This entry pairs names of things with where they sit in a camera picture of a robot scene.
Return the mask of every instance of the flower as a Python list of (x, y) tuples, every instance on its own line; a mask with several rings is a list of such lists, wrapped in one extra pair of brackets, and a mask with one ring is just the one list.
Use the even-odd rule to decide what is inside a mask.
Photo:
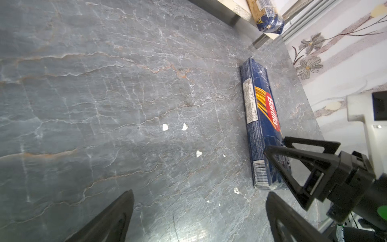
[(312, 56), (308, 60), (300, 60), (300, 66), (296, 67), (296, 71), (301, 80), (309, 79), (310, 73), (318, 73), (320, 69), (324, 68), (320, 64), (321, 58)]
[(318, 50), (322, 47), (324, 44), (325, 38), (321, 36), (321, 33), (312, 35), (310, 37), (310, 41), (308, 40), (301, 40), (301, 44), (298, 47), (299, 50), (303, 50), (306, 48), (305, 52), (307, 55), (309, 55), (313, 49)]

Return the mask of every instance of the gray marble surface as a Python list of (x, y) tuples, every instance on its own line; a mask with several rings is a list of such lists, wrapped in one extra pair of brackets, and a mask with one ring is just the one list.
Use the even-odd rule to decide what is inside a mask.
[(281, 40), (253, 51), (186, 0), (6, 0), (0, 19), (3, 241), (63, 241), (129, 189), (127, 241), (272, 240), (238, 66), (267, 67), (284, 135), (322, 139)]

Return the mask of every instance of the barilla logo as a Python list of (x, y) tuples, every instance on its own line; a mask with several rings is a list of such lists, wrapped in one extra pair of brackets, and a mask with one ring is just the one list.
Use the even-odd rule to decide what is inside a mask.
[(267, 115), (269, 116), (269, 119), (271, 120), (271, 123), (272, 123), (273, 127), (275, 128), (275, 130), (277, 130), (279, 132), (281, 130), (281, 128), (279, 126), (276, 108), (274, 106), (274, 102), (270, 96), (270, 93), (266, 93), (265, 99), (266, 99), (266, 105), (269, 104), (269, 106), (266, 107)]

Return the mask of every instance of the barilla spaghetti package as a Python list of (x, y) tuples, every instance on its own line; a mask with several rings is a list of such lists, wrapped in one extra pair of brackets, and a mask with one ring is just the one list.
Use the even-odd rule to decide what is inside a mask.
[[(280, 174), (264, 155), (267, 145), (283, 145), (266, 69), (253, 58), (249, 58), (239, 68), (254, 186), (262, 190), (286, 188)], [(277, 160), (290, 172), (290, 164), (285, 156), (277, 156)]]

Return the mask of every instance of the black cable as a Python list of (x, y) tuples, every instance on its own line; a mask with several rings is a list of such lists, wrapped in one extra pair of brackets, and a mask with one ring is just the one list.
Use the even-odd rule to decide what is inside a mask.
[(358, 227), (358, 224), (356, 223), (355, 219), (353, 218), (352, 212), (351, 212), (351, 216), (352, 216), (353, 221), (354, 221), (355, 224), (356, 224), (356, 227), (359, 228), (359, 227)]

